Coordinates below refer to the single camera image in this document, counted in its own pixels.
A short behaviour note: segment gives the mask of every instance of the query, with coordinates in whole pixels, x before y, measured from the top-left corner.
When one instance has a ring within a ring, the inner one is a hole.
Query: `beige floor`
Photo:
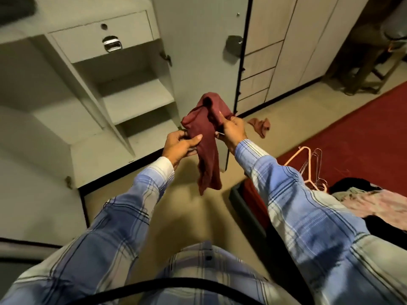
[[[383,92],[404,81],[407,81],[407,63],[403,62]],[[334,89],[335,86],[319,82],[252,114],[246,119],[267,117],[272,127],[266,139],[260,139],[247,126],[248,137],[277,157],[377,97],[369,93],[349,97]],[[244,223],[228,200],[231,187],[244,179],[242,168],[231,156],[227,171],[221,174],[222,190],[208,189],[201,197],[196,185],[197,160],[194,157],[181,162],[174,182],[155,208],[145,246],[133,270],[132,281],[153,278],[171,255],[185,246],[204,240],[211,240],[214,245],[236,255],[269,278],[239,228]],[[125,192],[137,173],[129,174],[87,195],[85,200],[89,218],[97,215],[106,200]]]

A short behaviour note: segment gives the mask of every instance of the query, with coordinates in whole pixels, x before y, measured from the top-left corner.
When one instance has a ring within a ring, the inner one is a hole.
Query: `black cable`
[[[100,292],[94,295],[81,298],[77,301],[69,303],[69,305],[98,305],[105,302],[117,300],[119,298],[125,298],[130,295],[138,294],[141,292],[148,292],[153,290],[161,290],[165,288],[193,288],[202,289],[210,292],[214,292],[231,300],[238,302],[242,305],[264,305],[263,303],[247,296],[246,294],[235,290],[231,287],[201,278],[160,278],[149,281],[142,281],[140,283],[134,283],[124,287],[112,289],[109,291]]]

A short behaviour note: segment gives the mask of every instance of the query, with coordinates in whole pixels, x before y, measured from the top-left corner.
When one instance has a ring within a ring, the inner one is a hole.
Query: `hand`
[[[223,121],[223,130],[225,135],[215,132],[215,137],[222,140],[229,151],[234,155],[237,145],[247,139],[245,131],[245,121],[238,117],[231,117],[230,121],[227,120],[221,112],[219,112],[221,120]]]
[[[201,142],[201,139],[201,134],[188,139],[187,133],[183,130],[169,133],[162,155],[170,160],[174,170],[176,170],[181,159],[197,153],[196,146]]]

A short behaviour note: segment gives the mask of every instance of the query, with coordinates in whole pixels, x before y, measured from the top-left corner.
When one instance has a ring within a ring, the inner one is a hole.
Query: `shirt cuff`
[[[154,181],[160,192],[160,197],[162,197],[168,185],[174,180],[174,167],[168,158],[161,156],[140,174]]]
[[[257,160],[266,155],[269,154],[249,139],[241,141],[234,152],[236,161],[249,176]]]

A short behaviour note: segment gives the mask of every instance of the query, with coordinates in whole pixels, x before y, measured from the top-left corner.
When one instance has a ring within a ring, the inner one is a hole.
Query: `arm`
[[[123,286],[174,169],[201,140],[183,137],[169,134],[163,157],[139,173],[127,193],[106,202],[83,235],[21,274],[0,303],[67,304]]]
[[[370,235],[364,220],[333,196],[308,189],[299,172],[247,139],[241,121],[225,122],[226,144],[266,203],[316,304],[407,301],[407,251]]]

